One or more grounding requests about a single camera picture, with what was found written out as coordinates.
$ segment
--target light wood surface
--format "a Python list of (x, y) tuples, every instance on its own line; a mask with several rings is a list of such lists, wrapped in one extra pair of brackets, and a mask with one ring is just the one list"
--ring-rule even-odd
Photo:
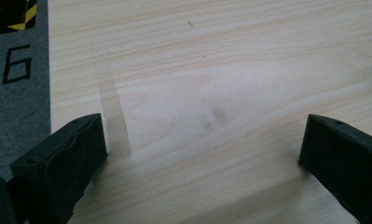
[(372, 0), (50, 0), (52, 131), (103, 114), (69, 223), (355, 223), (296, 163), (307, 115), (372, 135)]

